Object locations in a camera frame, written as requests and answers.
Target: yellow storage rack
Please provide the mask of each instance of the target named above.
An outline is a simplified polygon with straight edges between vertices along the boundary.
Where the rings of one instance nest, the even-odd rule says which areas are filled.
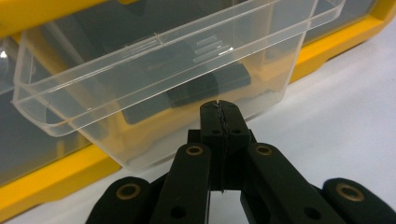
[[[133,1],[120,2],[129,4]],[[2,0],[0,38],[102,2],[105,1]],[[377,0],[363,19],[305,45],[290,82],[310,74],[330,58],[378,34],[395,15],[396,1]],[[119,169],[120,166],[97,146],[85,147],[1,187],[0,222],[38,204],[59,200]]]

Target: yellow plastic frame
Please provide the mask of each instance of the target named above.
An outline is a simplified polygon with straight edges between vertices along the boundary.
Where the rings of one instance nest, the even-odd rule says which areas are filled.
[[[61,2],[1,1],[0,10],[8,14],[0,13],[0,21],[2,21],[0,36],[60,18],[104,1],[70,0],[63,3],[64,6],[61,6]],[[393,20],[395,15],[396,2],[394,0],[378,0],[371,13],[363,20],[304,46],[290,82],[305,77],[320,68],[330,58],[376,35]],[[25,20],[11,22],[9,18],[13,20],[25,18]],[[85,147],[0,188],[0,222],[38,204],[61,199],[119,169],[120,166],[98,147]]]

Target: plastic bin lip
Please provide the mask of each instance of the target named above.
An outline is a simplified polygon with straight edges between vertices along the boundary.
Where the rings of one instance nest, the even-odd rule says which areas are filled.
[[[141,90],[129,92],[126,95],[123,95],[121,97],[118,97],[118,98],[115,98],[113,100],[110,100],[107,103],[104,103],[104,104],[102,104],[100,106],[97,106],[95,108],[92,108],[90,110],[86,110],[86,111],[84,111],[84,112],[82,112],[82,113],[80,113],[80,114],[78,114],[78,115],[76,115],[74,117],[70,117],[70,118],[64,119],[64,120],[62,120],[60,122],[57,122],[57,123],[47,123],[47,122],[43,122],[43,121],[37,120],[33,116],[31,116],[30,113],[28,111],[26,111],[21,105],[23,103],[28,102],[28,101],[30,101],[32,99],[35,99],[35,98],[37,98],[37,97],[39,97],[41,95],[47,94],[47,93],[52,92],[52,91],[57,91],[59,89],[65,88],[65,87],[67,87],[69,85],[73,85],[74,83],[80,82],[81,80],[93,77],[93,76],[95,76],[95,75],[97,75],[97,74],[99,74],[99,73],[101,73],[103,71],[111,69],[112,67],[116,66],[117,64],[125,63],[126,61],[133,60],[135,58],[141,57],[142,55],[148,54],[148,53],[150,53],[150,52],[152,52],[154,50],[163,48],[165,46],[172,45],[172,44],[176,43],[177,41],[183,40],[184,38],[187,38],[187,37],[192,36],[192,35],[199,34],[199,33],[203,32],[205,30],[208,30],[208,29],[210,29],[212,27],[219,26],[219,25],[221,25],[221,24],[223,24],[223,23],[225,23],[227,21],[231,21],[231,20],[235,20],[237,18],[243,17],[244,15],[246,15],[248,13],[251,13],[252,11],[259,10],[260,8],[263,8],[263,7],[269,7],[272,4],[275,4],[275,3],[278,3],[278,2],[281,2],[281,1],[285,1],[285,0],[252,0],[252,1],[246,1],[244,3],[236,5],[234,7],[226,8],[226,9],[224,9],[222,11],[216,12],[214,14],[211,14],[209,16],[206,16],[204,18],[201,18],[201,19],[193,21],[193,22],[195,23],[194,24],[195,26],[199,26],[200,22],[204,23],[205,21],[208,21],[210,19],[216,18],[220,14],[227,13],[227,12],[232,12],[237,7],[241,8],[243,6],[246,6],[246,8],[240,9],[240,10],[242,10],[242,13],[238,13],[236,15],[233,14],[227,20],[223,20],[223,21],[218,21],[218,22],[212,23],[211,25],[205,26],[204,28],[200,28],[199,30],[197,30],[195,32],[186,32],[186,31],[184,31],[185,28],[191,26],[192,22],[190,22],[190,23],[178,26],[175,29],[171,29],[169,31],[166,31],[164,33],[156,34],[155,36],[152,36],[152,37],[150,37],[148,39],[145,39],[143,41],[140,41],[140,42],[137,42],[135,44],[132,44],[131,46],[127,46],[127,47],[125,47],[123,49],[119,49],[119,50],[111,52],[111,53],[109,53],[107,55],[103,55],[103,56],[98,57],[98,58],[96,58],[94,60],[91,60],[91,61],[89,61],[87,63],[84,63],[84,64],[81,64],[81,65],[75,66],[73,68],[67,69],[65,71],[62,71],[61,73],[57,74],[56,76],[47,77],[47,78],[38,80],[35,83],[22,82],[17,77],[15,77],[14,83],[15,83],[15,89],[16,90],[19,89],[19,88],[24,89],[24,88],[31,88],[31,87],[35,87],[35,86],[40,86],[40,85],[43,85],[43,84],[45,84],[45,83],[47,83],[47,82],[49,82],[51,80],[57,79],[59,77],[66,77],[66,79],[69,79],[69,80],[67,80],[66,82],[61,83],[59,85],[46,88],[44,91],[35,92],[35,93],[30,92],[31,93],[30,95],[22,97],[22,98],[18,98],[19,96],[17,94],[14,94],[14,99],[13,99],[12,103],[19,109],[19,111],[26,118],[28,118],[30,121],[32,121],[37,126],[40,126],[40,127],[44,128],[44,129],[46,129],[46,128],[47,129],[48,128],[51,129],[51,128],[56,128],[56,127],[59,127],[59,126],[67,125],[70,121],[72,121],[74,119],[77,119],[78,117],[82,117],[82,116],[85,116],[87,114],[90,114],[93,111],[99,110],[99,109],[103,108],[106,105],[114,104],[115,102],[117,102],[117,101],[119,101],[121,99],[127,98],[127,97],[131,96],[132,94],[135,94],[136,92],[141,91]],[[306,26],[305,30],[299,31],[299,33],[296,32],[294,34],[294,35],[299,35],[299,34],[305,32],[305,31],[307,31],[309,29],[312,29],[312,28],[314,28],[314,27],[316,27],[318,25],[321,25],[322,23],[331,21],[331,20],[335,19],[339,15],[339,13],[340,13],[340,11],[342,9],[342,6],[344,5],[346,0],[312,0],[312,1],[313,2],[326,1],[326,2],[328,2],[330,4],[332,4],[333,8],[330,9],[330,10],[327,10],[325,12],[322,12],[322,13],[320,13],[318,15],[315,15],[315,16],[312,16],[310,18],[307,18],[306,20],[297,21],[292,26],[289,26],[289,27],[287,27],[287,28],[285,28],[283,30],[279,30],[277,32],[271,33],[270,35],[264,36],[260,40],[268,39],[268,38],[270,38],[270,37],[272,37],[274,35],[278,35],[278,34],[280,34],[282,32],[285,32],[285,30],[289,30],[289,29],[291,29],[293,27],[297,27],[297,26],[300,26],[302,24],[309,24],[309,25]],[[251,6],[253,6],[254,4],[260,4],[260,6],[251,8]],[[73,76],[75,76],[75,75],[73,75],[74,71],[78,71],[79,69],[81,69],[81,68],[83,68],[83,67],[85,67],[87,65],[99,63],[104,58],[109,58],[109,57],[115,57],[115,58],[117,58],[119,60],[117,60],[116,62],[113,62],[113,63],[105,64],[101,69],[93,70],[90,73],[86,73],[86,74],[84,74],[84,75],[82,75],[80,77],[73,77]],[[21,73],[21,67],[17,68],[16,74],[18,74],[18,73]],[[103,118],[108,117],[108,116],[110,116],[110,115],[112,115],[114,113],[117,113],[120,110],[124,109],[125,107],[120,107],[117,111],[111,111],[111,112],[107,113],[104,117],[101,117],[99,119],[103,119]],[[77,129],[80,129],[80,128],[83,128],[83,127],[85,127],[85,126],[87,126],[87,125],[89,125],[91,123],[94,123],[94,122],[96,122],[99,119],[93,119],[90,122],[85,123],[84,125],[81,125],[79,127],[74,127],[73,131],[75,131]]]

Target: white surface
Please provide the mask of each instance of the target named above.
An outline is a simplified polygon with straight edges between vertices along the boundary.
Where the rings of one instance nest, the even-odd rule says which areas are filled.
[[[258,141],[279,148],[310,183],[321,187],[329,178],[352,179],[396,209],[395,40],[393,21],[381,34],[290,85],[284,100],[248,127]],[[152,181],[169,165],[140,176]],[[7,224],[83,223],[105,189],[127,175],[121,170]],[[238,197],[212,194],[210,223],[247,223]]]

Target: white table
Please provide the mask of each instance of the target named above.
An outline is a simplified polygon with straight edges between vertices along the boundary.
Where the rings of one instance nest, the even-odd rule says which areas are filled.
[[[247,123],[260,142],[279,148],[321,188],[329,178],[355,180],[396,209],[396,20],[382,33],[291,84],[279,104]],[[139,176],[152,181],[170,167]],[[125,170],[13,223],[83,223],[93,205]],[[210,223],[248,223],[239,193],[213,193]]]

